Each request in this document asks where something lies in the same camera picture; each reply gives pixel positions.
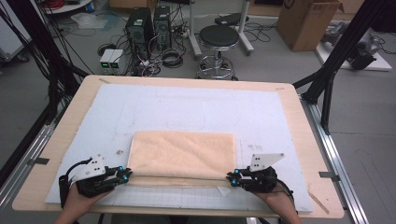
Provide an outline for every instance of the computer tower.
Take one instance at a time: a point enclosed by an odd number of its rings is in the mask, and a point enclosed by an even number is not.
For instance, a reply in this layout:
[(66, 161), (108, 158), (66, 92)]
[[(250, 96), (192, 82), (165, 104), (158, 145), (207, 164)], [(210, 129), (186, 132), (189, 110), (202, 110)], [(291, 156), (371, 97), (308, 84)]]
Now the computer tower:
[(153, 23), (157, 36), (157, 49), (172, 48), (170, 13), (171, 8), (169, 6), (155, 7)]
[(154, 29), (149, 8), (133, 8), (125, 29), (134, 53), (137, 50), (142, 60), (150, 59), (154, 47)]

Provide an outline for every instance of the white bracket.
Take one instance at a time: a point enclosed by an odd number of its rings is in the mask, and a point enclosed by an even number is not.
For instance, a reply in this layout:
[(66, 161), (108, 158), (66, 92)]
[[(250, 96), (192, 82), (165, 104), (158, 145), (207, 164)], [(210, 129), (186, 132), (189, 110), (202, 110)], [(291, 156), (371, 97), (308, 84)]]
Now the white bracket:
[(92, 159), (87, 165), (84, 166), (78, 173), (72, 178), (72, 182), (76, 182), (83, 179), (88, 179), (94, 176), (103, 175), (106, 173), (106, 169), (103, 163), (105, 158), (98, 155)]
[(285, 157), (284, 153), (274, 154), (253, 154), (251, 156), (250, 172), (260, 171), (267, 169), (277, 161)]

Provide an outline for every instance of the beige towel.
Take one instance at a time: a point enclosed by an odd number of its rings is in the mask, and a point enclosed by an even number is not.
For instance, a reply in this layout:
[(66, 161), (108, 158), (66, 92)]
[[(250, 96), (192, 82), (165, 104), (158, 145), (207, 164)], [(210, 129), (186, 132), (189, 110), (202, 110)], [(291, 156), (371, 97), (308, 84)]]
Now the beige towel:
[(137, 186), (229, 186), (235, 168), (232, 134), (136, 132), (128, 167)]

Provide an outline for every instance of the round stool seat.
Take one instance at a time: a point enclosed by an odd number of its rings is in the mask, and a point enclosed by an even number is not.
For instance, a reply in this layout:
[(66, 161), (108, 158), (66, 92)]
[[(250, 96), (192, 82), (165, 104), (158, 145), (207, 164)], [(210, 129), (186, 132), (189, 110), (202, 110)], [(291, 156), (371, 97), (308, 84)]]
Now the round stool seat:
[(201, 44), (209, 49), (231, 49), (238, 43), (239, 34), (235, 29), (224, 25), (206, 26), (199, 33)]

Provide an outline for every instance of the wooden edge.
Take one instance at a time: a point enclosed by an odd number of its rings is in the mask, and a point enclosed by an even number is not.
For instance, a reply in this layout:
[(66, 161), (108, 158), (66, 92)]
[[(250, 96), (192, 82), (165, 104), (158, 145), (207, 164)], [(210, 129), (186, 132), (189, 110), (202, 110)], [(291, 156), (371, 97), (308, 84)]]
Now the wooden edge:
[[(321, 178), (318, 172), (326, 172), (327, 168), (318, 149), (315, 136), (309, 126), (297, 92), (291, 84), (264, 82), (231, 82), (222, 80), (159, 78), (159, 77), (108, 77), (88, 76), (64, 113), (64, 116), (43, 150), (41, 157), (49, 158), (47, 165), (35, 165), (27, 177), (12, 206), (20, 211), (60, 211), (59, 204), (45, 203), (53, 180), (57, 179), (57, 170), (64, 153), (72, 143), (79, 124), (84, 119), (100, 86), (106, 84), (173, 86), (190, 88), (222, 88), (248, 91), (276, 91), (286, 112), (290, 132), (304, 173), (305, 182), (314, 212), (300, 214), (300, 217), (341, 218), (344, 210), (330, 179)], [(146, 208), (126, 206), (96, 205), (93, 212), (106, 213), (138, 213), (138, 214), (174, 214), (197, 216), (242, 216), (262, 217), (273, 216), (257, 211), (207, 210), (207, 209), (179, 209)]]

